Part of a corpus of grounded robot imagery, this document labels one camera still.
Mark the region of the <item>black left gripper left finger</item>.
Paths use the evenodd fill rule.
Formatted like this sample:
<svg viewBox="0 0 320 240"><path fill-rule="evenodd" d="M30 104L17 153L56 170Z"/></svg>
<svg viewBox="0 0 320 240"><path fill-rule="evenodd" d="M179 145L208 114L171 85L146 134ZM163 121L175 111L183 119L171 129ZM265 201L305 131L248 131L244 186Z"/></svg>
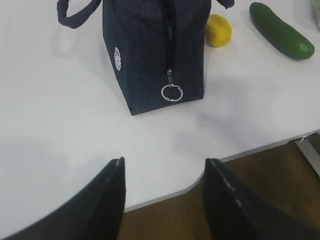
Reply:
<svg viewBox="0 0 320 240"><path fill-rule="evenodd" d="M116 240L125 208L125 159L112 159L81 191L9 240Z"/></svg>

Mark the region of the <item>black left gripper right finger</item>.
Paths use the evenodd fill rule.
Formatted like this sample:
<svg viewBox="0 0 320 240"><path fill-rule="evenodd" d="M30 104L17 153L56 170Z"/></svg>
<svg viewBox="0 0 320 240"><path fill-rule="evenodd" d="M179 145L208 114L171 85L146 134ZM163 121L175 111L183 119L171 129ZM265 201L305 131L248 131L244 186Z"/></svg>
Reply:
<svg viewBox="0 0 320 240"><path fill-rule="evenodd" d="M203 204L214 240L318 240L319 231L254 194L219 159L208 158Z"/></svg>

